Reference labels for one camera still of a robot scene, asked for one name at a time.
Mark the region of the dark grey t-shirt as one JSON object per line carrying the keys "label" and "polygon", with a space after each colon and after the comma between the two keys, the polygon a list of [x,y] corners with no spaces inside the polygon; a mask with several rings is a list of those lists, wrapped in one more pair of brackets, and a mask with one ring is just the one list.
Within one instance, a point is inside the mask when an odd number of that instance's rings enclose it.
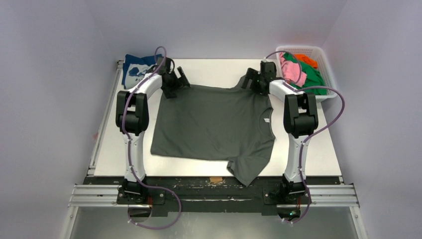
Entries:
{"label": "dark grey t-shirt", "polygon": [[270,161],[275,142],[267,95],[239,86],[191,85],[162,96],[150,152],[153,155],[226,161],[249,186]]}

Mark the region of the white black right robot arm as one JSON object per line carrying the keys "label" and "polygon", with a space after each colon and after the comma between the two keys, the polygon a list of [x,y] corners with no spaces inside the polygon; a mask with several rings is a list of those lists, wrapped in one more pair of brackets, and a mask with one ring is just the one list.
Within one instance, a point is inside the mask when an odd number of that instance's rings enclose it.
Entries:
{"label": "white black right robot arm", "polygon": [[289,151],[279,195],[290,203],[306,193],[305,165],[310,136],[318,127],[317,103],[315,94],[296,91],[276,76],[275,63],[262,60],[259,71],[247,69],[241,87],[273,95],[284,103],[283,126],[289,137]]}

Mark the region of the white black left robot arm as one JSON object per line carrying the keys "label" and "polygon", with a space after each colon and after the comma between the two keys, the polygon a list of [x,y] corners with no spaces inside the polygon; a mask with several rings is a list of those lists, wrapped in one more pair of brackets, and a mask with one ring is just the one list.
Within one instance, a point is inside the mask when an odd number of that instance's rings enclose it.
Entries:
{"label": "white black left robot arm", "polygon": [[143,160],[143,139],[149,126],[148,100],[157,90],[162,90],[167,99],[176,98],[179,89],[189,86],[183,69],[176,67],[173,59],[159,57],[139,83],[117,93],[115,124],[126,147],[126,170],[119,191],[137,204],[148,199]]}

